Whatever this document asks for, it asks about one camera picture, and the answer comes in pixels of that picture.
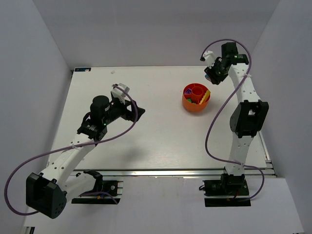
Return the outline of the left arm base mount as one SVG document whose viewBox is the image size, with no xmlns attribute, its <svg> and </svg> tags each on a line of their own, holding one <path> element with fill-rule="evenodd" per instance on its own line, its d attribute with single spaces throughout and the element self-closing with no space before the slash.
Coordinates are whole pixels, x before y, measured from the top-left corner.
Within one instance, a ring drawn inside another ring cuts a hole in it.
<svg viewBox="0 0 312 234">
<path fill-rule="evenodd" d="M 73 198 L 72 204 L 117 205 L 120 202 L 123 181 L 103 179 L 103 175 L 94 170 L 85 170 L 83 174 L 95 179 L 93 188 L 83 192 L 82 196 Z"/>
</svg>

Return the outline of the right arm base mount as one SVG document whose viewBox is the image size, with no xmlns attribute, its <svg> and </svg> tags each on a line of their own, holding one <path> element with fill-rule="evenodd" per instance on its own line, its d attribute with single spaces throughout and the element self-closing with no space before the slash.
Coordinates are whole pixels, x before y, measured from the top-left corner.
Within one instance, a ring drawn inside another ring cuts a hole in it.
<svg viewBox="0 0 312 234">
<path fill-rule="evenodd" d="M 250 207 L 249 188 L 244 181 L 240 186 L 222 187 L 221 180 L 204 180 L 198 188 L 204 192 L 205 207 Z"/>
</svg>

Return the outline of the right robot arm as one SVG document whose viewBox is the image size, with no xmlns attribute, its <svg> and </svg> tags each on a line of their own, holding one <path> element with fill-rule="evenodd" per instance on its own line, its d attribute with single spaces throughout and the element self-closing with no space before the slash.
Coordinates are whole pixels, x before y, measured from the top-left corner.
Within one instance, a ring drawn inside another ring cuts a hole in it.
<svg viewBox="0 0 312 234">
<path fill-rule="evenodd" d="M 249 69 L 251 57 L 241 54 L 237 43 L 227 42 L 221 46 L 221 56 L 206 51 L 202 59 L 206 61 L 205 77 L 214 85 L 219 85 L 230 78 L 234 85 L 234 94 L 238 105 L 230 117 L 230 129 L 233 133 L 229 159 L 226 161 L 225 173 L 230 176 L 244 174 L 249 146 L 262 129 L 269 104 L 262 101 L 256 93 Z"/>
</svg>

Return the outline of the small yellow lego brick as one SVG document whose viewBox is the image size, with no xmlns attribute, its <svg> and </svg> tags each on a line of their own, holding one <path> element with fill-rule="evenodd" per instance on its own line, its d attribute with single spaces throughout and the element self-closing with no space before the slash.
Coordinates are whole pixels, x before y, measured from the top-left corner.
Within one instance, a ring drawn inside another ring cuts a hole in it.
<svg viewBox="0 0 312 234">
<path fill-rule="evenodd" d="M 199 104 L 205 103 L 207 99 L 210 97 L 210 94 L 211 94 L 210 90 L 207 90 L 203 95 L 202 99 L 200 100 Z"/>
</svg>

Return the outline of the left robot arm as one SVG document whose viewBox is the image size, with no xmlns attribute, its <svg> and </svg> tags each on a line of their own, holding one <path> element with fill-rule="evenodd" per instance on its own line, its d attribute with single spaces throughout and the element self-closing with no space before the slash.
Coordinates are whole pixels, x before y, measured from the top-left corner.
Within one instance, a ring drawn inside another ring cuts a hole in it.
<svg viewBox="0 0 312 234">
<path fill-rule="evenodd" d="M 71 146 L 39 174 L 32 173 L 26 180 L 26 204 L 54 219 L 67 202 L 79 195 L 98 195 L 104 191 L 103 176 L 94 170 L 78 173 L 68 180 L 76 166 L 107 134 L 107 126 L 118 118 L 135 122 L 145 113 L 135 101 L 120 101 L 117 97 L 93 98 L 88 112 L 77 130 Z"/>
</svg>

